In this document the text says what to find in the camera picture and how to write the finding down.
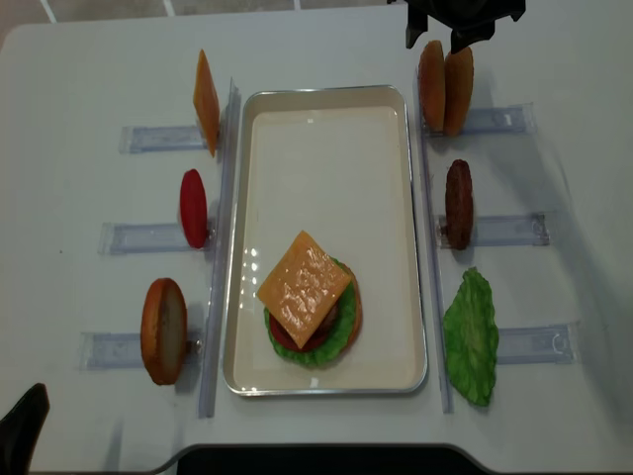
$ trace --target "white table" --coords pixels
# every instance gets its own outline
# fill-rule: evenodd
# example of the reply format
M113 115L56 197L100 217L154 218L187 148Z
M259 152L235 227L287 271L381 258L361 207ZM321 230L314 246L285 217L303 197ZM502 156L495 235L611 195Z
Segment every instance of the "white table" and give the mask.
M103 222L175 221L182 173L209 166L204 152L121 156L121 126L191 124L199 48L223 101L231 76L244 99L387 83L405 95L414 124L419 53L429 39L446 47L449 31L431 21L407 50L406 12L77 23L10 35L0 52L0 413L46 383L51 411L32 470L151 471L194 444L270 442L448 443L501 471L633 469L630 427L609 418L580 364L500 368L487 413L456 396L455 413L442 414L429 318L429 374L407 397L243 400L221 380L216 416L198 420L199 380L175 391L142 370L77 369L80 333L137 332L158 276L178 281L200 318L208 308L211 272L195 254L97 254ZM629 309L632 16L627 0L534 0L517 24L497 22L493 40L475 46L476 75L495 104L534 102L585 239ZM411 143L417 158L414 128ZM213 173L205 179L219 186ZM423 297L430 315L426 282Z

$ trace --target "tomato slice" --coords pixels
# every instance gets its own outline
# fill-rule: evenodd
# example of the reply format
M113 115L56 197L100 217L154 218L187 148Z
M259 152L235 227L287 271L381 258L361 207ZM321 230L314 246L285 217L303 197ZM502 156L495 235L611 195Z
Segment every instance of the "tomato slice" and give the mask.
M291 351L297 351L298 353L306 353L308 351L312 351L315 348L318 348L327 340L327 336L329 332L319 332L316 331L315 334L311 336L311 338L306 341L303 348L299 348L292 337L284 330L277 319L272 315L268 315L268 325L270 326L270 332L273 334L273 338L281 344L284 348L290 349Z
M200 249L207 242L207 195L197 170L189 170L180 185L180 219L189 245Z

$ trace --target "lettuce leaf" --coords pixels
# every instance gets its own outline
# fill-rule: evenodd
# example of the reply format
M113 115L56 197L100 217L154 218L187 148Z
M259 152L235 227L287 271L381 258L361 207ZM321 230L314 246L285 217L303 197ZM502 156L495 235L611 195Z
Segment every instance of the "lettuce leaf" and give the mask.
M463 278L443 320L446 367L451 383L464 398L487 406L497 381L493 290L476 267L464 272Z
M334 258L332 258L332 260L342 268L340 262ZM266 330L268 330L268 337L270 338L270 342L273 343L275 352L282 358L286 358L294 361L295 363L309 367L323 366L324 364L336 359L347 345L349 336L352 334L352 330L354 329L355 321L356 294L354 292L354 284L350 282L338 299L338 318L332 325L327 340L324 341L321 346L313 349L312 351L299 353L297 351L293 351L292 349L285 348L273 337L273 334L270 332L270 313L267 308L264 308L264 322L266 324Z

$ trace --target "burger patty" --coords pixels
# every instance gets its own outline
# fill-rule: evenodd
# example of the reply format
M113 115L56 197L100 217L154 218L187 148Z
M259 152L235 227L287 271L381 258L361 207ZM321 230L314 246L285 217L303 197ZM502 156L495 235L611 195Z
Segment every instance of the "burger patty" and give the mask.
M454 249L463 250L473 231L473 182L464 160L455 160L446 176L446 237Z
M284 348L290 349L291 351L297 351L299 353L305 353L318 348L325 342L327 336L329 335L329 331L332 329L334 322L336 322L337 317L338 303L334 304L334 306L327 313L327 315L318 326L318 328L315 330L313 335L310 337L310 339L306 341L306 344L304 344L303 348L299 348L297 346L290 334L286 332L286 330L272 314L269 314L270 332L272 333L275 340Z

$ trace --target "cheese slice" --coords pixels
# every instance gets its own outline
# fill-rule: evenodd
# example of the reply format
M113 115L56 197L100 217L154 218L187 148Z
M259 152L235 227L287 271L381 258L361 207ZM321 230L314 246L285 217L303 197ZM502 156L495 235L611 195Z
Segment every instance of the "cheese slice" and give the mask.
M349 274L301 231L257 297L303 348L350 281Z
M218 93L211 76L209 62L205 52L200 50L196 68L196 87L194 89L194 107L198 120L207 138L207 147L212 156L216 156L218 132L220 131L220 103Z

